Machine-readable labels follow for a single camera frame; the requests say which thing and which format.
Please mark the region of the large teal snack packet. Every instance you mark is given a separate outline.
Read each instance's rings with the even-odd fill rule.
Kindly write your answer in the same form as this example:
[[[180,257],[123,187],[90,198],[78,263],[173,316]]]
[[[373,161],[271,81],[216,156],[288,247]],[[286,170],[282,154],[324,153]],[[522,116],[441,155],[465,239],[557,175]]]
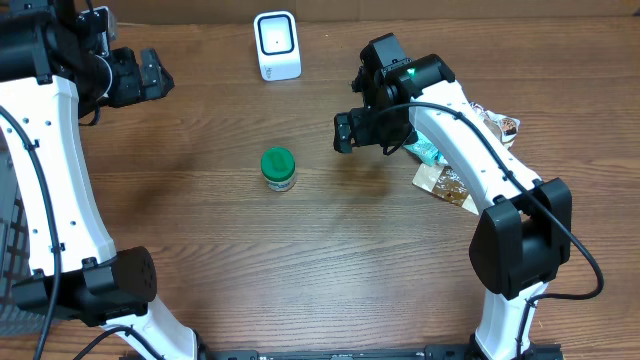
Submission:
[[[406,143],[404,148],[415,155],[427,166],[446,166],[448,162],[440,150],[422,133],[416,133],[417,140],[411,144]]]

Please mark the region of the beige brown snack pouch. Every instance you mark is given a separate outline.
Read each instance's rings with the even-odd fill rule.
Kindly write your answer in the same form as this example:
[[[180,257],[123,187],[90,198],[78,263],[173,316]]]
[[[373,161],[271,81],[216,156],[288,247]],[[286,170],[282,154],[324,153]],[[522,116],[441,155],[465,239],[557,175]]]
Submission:
[[[520,120],[494,113],[478,103],[472,102],[471,107],[474,112],[483,119],[485,126],[503,146],[509,149],[513,145],[519,132]],[[422,163],[412,183],[435,197],[439,197],[475,215],[479,214],[472,196],[464,186],[461,178],[449,164],[446,166],[435,165],[431,167]]]

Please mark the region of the green lid jar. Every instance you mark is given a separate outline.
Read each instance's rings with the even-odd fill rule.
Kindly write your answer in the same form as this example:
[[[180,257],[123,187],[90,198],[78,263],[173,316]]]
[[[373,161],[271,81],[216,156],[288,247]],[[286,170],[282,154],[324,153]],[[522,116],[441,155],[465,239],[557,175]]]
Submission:
[[[261,172],[267,186],[276,192],[292,188],[296,182],[296,162],[293,154],[284,147],[272,147],[261,157]]]

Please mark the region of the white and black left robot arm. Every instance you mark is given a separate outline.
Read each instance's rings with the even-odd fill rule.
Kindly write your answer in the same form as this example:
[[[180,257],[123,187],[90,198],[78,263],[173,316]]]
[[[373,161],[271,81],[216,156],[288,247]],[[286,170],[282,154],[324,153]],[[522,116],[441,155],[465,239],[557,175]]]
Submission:
[[[78,320],[118,335],[145,359],[207,359],[198,333],[157,293],[142,247],[116,248],[97,209],[80,130],[103,108],[165,97],[173,79],[152,48],[113,48],[117,24],[105,6],[12,0],[1,16],[1,130],[29,230],[30,276],[16,305],[44,319]]]

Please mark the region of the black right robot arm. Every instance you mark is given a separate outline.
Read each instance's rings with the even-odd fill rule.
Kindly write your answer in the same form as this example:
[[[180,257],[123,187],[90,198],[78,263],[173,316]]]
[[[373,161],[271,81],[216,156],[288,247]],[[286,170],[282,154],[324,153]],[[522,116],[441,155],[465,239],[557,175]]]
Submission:
[[[529,338],[535,308],[570,257],[572,197],[543,181],[491,133],[454,72],[437,55],[409,58],[392,33],[369,42],[352,83],[363,107],[334,118],[334,148],[379,145],[389,155],[424,134],[466,186],[479,223],[469,246],[486,289],[481,322],[466,345],[430,346],[439,359],[560,359]]]

